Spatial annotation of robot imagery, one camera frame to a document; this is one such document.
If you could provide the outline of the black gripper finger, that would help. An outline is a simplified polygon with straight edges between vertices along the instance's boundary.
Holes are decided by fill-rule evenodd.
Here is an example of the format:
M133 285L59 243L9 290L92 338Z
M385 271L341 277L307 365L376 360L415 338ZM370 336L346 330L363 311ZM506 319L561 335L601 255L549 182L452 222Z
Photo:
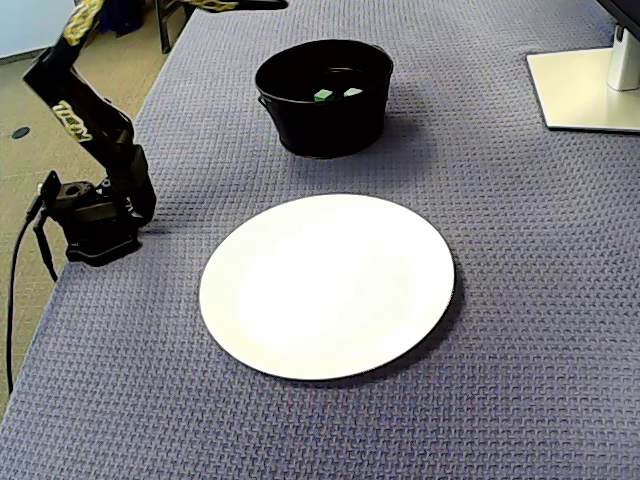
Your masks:
M208 12L225 11L272 11L286 9L286 0L184 0L184 4Z

